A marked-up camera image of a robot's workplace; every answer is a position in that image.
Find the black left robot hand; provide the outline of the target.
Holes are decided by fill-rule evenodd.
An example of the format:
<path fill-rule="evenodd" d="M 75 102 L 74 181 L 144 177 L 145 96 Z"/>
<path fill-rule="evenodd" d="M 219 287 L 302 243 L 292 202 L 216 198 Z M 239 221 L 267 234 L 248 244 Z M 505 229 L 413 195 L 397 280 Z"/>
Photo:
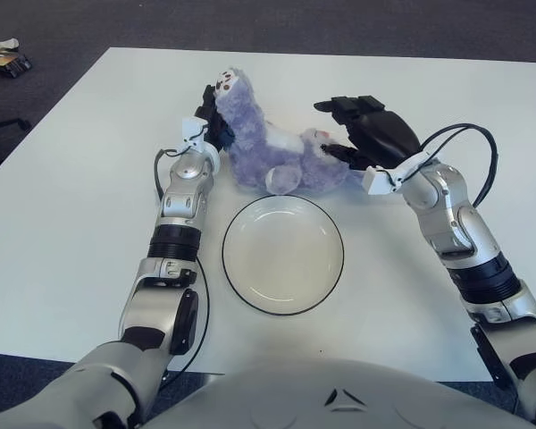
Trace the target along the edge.
<path fill-rule="evenodd" d="M 204 140 L 212 144 L 218 151 L 227 151 L 234 141 L 234 133 L 217 111 L 214 90 L 215 87 L 212 85 L 205 87 L 202 104 L 196 109 L 195 116 L 208 123 Z"/>

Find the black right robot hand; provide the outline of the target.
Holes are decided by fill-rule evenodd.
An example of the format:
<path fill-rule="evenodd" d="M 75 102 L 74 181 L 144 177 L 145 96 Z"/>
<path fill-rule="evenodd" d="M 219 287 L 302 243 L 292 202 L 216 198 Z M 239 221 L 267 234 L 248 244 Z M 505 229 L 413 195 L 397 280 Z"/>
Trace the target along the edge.
<path fill-rule="evenodd" d="M 397 114 L 372 96 L 333 97 L 314 104 L 345 127 L 352 147 L 323 143 L 324 153 L 363 171 L 369 166 L 393 169 L 421 151 L 414 131 Z"/>

